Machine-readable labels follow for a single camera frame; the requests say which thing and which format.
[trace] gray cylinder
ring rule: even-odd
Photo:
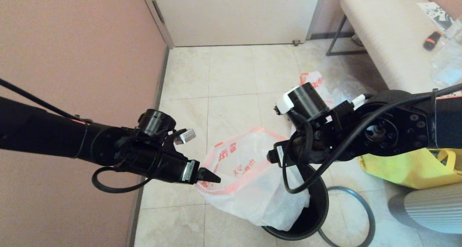
[[[394,196],[388,208],[398,221],[413,228],[462,234],[462,183]]]

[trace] paper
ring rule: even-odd
[[[447,30],[452,25],[452,18],[438,4],[434,2],[421,2],[417,5],[427,14],[429,18],[442,31]]]

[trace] pink wall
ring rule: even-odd
[[[462,0],[429,0],[439,4],[452,18],[462,14]],[[343,17],[340,0],[320,0],[320,14],[314,24],[312,33],[333,33],[337,31]],[[347,23],[342,31],[352,31]]]
[[[0,0],[0,12],[2,78],[108,125],[134,127],[153,107],[165,43],[144,0]],[[0,150],[0,167],[0,245],[126,245],[134,193],[94,188],[98,166]]]

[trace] plastic bottle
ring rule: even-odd
[[[462,29],[462,16],[460,16],[459,18],[457,18],[455,21],[452,22],[452,25],[444,32],[444,35],[441,36],[440,42],[443,45],[446,44],[461,29]]]
[[[462,30],[459,29],[449,41],[434,54],[432,80],[441,87],[451,86],[462,79]]]

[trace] baseboard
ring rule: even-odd
[[[159,82],[157,85],[156,102],[154,105],[156,109],[159,109],[159,105],[160,105],[160,98],[162,95],[162,89],[164,87],[165,72],[167,71],[167,62],[169,60],[169,53],[170,53],[170,48],[166,47],[165,54],[164,54],[164,60],[162,61],[162,71],[160,72]]]
[[[351,38],[354,35],[354,32],[341,32],[339,34],[339,38]],[[313,39],[326,39],[326,38],[334,38],[335,32],[329,33],[314,33],[311,35],[310,40]]]
[[[162,62],[162,70],[160,72],[159,81],[157,82],[157,93],[156,93],[156,98],[154,102],[155,109],[159,109],[159,106],[160,106],[160,98],[162,94],[162,87],[164,85],[165,72],[167,71],[167,61],[169,59],[169,52],[170,52],[170,48],[166,46],[164,61]],[[138,181],[138,183],[141,183],[144,180],[145,180],[145,177],[140,176],[140,180]],[[138,225],[138,216],[140,215],[142,196],[143,196],[143,187],[135,191],[134,205],[132,209],[132,216],[130,219],[132,222],[130,224],[130,228],[128,229],[127,247],[135,246],[136,227]]]

